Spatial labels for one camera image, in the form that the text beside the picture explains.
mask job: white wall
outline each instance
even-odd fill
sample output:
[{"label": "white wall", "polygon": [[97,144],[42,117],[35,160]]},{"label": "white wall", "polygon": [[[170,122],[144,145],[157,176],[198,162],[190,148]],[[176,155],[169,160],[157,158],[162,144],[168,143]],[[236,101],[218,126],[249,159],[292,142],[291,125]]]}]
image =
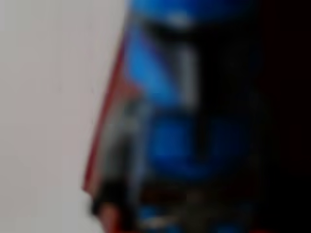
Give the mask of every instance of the white wall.
[{"label": "white wall", "polygon": [[98,233],[82,175],[124,0],[0,0],[0,233]]}]

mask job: blurry object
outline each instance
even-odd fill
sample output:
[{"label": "blurry object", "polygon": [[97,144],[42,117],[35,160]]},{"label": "blurry object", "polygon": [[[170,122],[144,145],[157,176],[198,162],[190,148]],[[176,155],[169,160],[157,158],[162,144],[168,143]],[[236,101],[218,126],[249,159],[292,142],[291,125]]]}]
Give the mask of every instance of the blurry object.
[{"label": "blurry object", "polygon": [[108,233],[253,227],[265,153],[256,4],[131,2],[85,183],[94,215],[119,214]]}]

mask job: white background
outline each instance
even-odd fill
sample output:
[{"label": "white background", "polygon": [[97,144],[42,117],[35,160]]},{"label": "white background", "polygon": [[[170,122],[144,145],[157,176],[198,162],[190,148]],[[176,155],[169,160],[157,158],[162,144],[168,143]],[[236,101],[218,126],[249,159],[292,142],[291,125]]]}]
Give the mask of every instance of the white background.
[{"label": "white background", "polygon": [[0,0],[0,233],[98,233],[81,191],[124,0]]}]

